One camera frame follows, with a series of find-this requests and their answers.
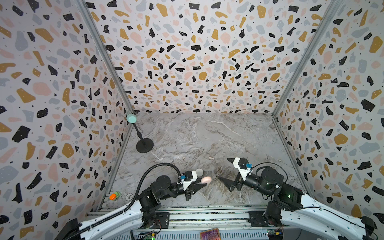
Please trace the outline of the pink earbud charging case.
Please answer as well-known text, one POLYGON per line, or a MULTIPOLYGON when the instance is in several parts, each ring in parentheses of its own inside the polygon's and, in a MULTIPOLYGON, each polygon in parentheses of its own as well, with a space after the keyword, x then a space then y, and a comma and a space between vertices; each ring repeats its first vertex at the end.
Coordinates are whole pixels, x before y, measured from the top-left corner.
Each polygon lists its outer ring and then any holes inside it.
POLYGON ((203 177, 201 179, 201 184, 209 184, 212 182, 212 178, 211 177, 203 177))

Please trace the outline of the white earbud charging case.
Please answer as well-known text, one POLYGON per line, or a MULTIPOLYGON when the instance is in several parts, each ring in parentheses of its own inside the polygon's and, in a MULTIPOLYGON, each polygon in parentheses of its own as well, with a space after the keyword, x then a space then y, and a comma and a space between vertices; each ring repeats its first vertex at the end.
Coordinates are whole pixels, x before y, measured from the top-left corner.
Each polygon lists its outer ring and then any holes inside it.
POLYGON ((196 169, 196 174, 197 174, 198 178, 200 178, 203 176, 204 171, 202 169, 196 169))

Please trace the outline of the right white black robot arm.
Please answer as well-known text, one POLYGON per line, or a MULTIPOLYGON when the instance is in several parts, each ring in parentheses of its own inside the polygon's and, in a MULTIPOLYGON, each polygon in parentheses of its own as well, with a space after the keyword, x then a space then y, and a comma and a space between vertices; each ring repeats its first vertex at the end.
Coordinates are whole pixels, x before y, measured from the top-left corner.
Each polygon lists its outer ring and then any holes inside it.
POLYGON ((262 194, 268 205, 261 218, 250 214, 253 226, 262 221, 276 226, 296 227, 327 240, 377 240, 375 222, 369 217, 353 217, 343 214, 313 199, 302 190, 287 184, 288 175, 281 175, 271 164, 253 166, 245 158, 229 158, 238 170, 234 180, 219 177, 226 188, 233 192, 243 187, 262 194))

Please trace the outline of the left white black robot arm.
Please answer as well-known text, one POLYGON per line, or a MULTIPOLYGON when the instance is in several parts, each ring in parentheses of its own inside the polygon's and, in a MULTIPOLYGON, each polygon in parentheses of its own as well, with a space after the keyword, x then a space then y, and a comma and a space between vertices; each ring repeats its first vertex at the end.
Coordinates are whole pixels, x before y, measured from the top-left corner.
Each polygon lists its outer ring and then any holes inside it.
POLYGON ((184 195, 186 200, 212 181, 211 177, 198 178, 188 171, 180 182, 172 183, 168 176, 160 176, 143 190, 132 204, 81 223, 74 219, 66 223, 57 240, 111 240, 137 229, 167 228, 169 214, 158 214, 161 200, 184 195))

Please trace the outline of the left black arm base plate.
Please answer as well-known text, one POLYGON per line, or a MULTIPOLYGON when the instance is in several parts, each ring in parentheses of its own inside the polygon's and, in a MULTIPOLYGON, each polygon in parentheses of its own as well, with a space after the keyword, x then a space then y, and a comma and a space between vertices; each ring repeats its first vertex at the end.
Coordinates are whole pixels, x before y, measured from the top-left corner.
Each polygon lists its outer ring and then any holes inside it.
POLYGON ((144 214, 142 217, 142 221, 143 221, 143 225, 141 229, 149 229, 149 228, 168 229, 169 223, 170 223, 170 213, 156 212, 156 213, 144 214))

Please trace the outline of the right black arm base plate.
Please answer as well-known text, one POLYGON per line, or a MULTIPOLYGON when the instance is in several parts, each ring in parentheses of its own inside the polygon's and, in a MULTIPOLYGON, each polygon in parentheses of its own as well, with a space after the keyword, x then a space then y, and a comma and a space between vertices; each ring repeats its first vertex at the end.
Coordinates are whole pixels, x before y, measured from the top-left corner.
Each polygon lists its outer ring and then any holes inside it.
POLYGON ((275 219, 266 218, 264 211, 249 211, 248 222, 252 227, 276 227, 280 226, 280 222, 277 222, 275 219))

